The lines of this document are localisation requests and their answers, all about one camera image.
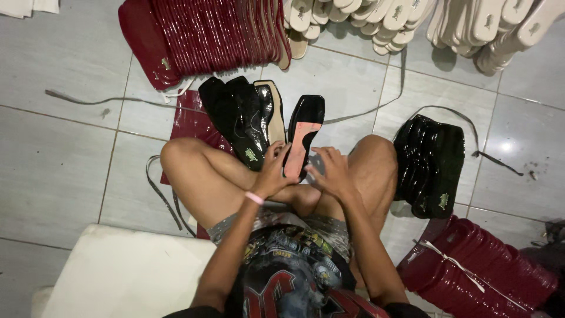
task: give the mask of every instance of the white tile floor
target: white tile floor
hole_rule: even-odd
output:
[[[161,100],[121,35],[118,5],[68,0],[60,15],[0,16],[0,312],[9,317],[29,317],[32,291],[55,282],[89,223],[187,235],[176,230],[144,175],[147,158],[170,135],[173,110],[134,102],[79,106],[43,94],[52,88],[83,100]],[[542,240],[543,221],[563,217],[565,208],[565,73],[559,59],[565,21],[492,77],[479,74],[469,59],[434,49],[424,30],[409,45],[403,96],[376,114],[324,126],[314,143],[347,152],[371,132],[392,138],[420,106],[458,109],[477,125],[481,150],[518,170],[534,170],[538,180],[470,157],[475,145],[467,124],[426,110],[466,133],[456,214],[517,247]],[[222,78],[274,80],[287,119],[302,94],[323,95],[328,119],[363,112],[398,94],[400,56],[389,61],[376,55],[357,34],[348,23],[331,24],[288,71],[267,65]],[[158,180],[160,167],[150,175]],[[170,187],[159,187],[170,197]],[[389,215],[382,237],[394,259],[405,253],[403,240],[409,243],[423,226],[402,211]]]

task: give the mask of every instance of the gray shorts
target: gray shorts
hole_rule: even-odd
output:
[[[214,244],[220,244],[221,238],[232,226],[235,218],[236,214],[232,214],[207,230]],[[344,221],[313,213],[305,218],[300,218],[292,212],[273,212],[262,207],[253,223],[252,231],[277,224],[292,224],[317,233],[349,263],[349,232]]]

